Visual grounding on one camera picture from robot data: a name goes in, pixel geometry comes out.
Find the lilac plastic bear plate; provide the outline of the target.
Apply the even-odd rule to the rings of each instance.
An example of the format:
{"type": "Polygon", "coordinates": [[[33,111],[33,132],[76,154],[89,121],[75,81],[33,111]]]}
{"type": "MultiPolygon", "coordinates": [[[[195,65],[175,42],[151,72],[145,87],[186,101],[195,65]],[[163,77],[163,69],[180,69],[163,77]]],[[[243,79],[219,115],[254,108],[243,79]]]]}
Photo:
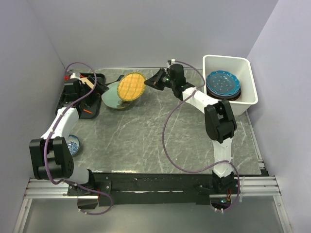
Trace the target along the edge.
{"type": "Polygon", "coordinates": [[[207,94],[210,96],[213,96],[214,98],[231,99],[231,98],[237,98],[241,94],[241,89],[239,89],[236,93],[230,94],[230,95],[223,95],[223,94],[219,94],[219,93],[214,93],[210,90],[207,91],[207,94]]]}

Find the blue polka dot plate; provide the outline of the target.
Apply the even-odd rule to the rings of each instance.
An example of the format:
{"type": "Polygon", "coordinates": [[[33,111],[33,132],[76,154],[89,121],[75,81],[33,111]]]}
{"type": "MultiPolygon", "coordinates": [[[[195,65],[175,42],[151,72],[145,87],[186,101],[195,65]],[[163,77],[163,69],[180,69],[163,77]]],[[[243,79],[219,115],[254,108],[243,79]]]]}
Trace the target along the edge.
{"type": "Polygon", "coordinates": [[[213,71],[206,77],[208,90],[219,96],[232,96],[239,92],[240,81],[236,75],[224,71],[213,71]]]}

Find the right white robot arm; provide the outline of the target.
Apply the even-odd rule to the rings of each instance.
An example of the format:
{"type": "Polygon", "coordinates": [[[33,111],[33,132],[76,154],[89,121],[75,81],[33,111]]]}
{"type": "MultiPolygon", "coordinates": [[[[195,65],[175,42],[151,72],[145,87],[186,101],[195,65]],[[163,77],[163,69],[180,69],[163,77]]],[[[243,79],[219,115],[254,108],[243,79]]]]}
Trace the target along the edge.
{"type": "Polygon", "coordinates": [[[183,66],[184,63],[179,63],[161,68],[144,83],[156,90],[170,88],[180,104],[188,103],[204,114],[206,132],[214,149],[214,163],[207,166],[213,169],[212,189],[224,193],[236,185],[231,147],[237,123],[229,101],[214,99],[187,82],[183,66]]]}

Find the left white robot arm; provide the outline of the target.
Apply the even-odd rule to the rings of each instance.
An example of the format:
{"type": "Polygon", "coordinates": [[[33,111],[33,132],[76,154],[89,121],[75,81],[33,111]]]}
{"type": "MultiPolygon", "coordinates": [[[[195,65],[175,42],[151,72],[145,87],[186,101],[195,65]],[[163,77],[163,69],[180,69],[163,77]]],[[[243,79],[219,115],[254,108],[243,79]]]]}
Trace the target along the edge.
{"type": "Polygon", "coordinates": [[[101,106],[101,95],[108,90],[103,74],[84,73],[86,81],[66,79],[52,125],[39,139],[29,144],[34,176],[38,180],[68,180],[78,183],[86,195],[96,191],[91,170],[76,166],[67,143],[79,119],[94,119],[101,106]]]}

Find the yellow rimmed plate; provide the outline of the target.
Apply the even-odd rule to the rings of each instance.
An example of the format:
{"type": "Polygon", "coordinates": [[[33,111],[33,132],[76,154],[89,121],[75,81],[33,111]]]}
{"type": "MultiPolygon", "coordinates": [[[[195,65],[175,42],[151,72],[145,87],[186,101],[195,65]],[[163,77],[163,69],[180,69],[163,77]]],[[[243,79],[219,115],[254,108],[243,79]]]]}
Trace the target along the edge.
{"type": "Polygon", "coordinates": [[[117,94],[122,101],[134,101],[145,91],[146,79],[143,74],[132,72],[125,75],[118,84],[117,94]]]}

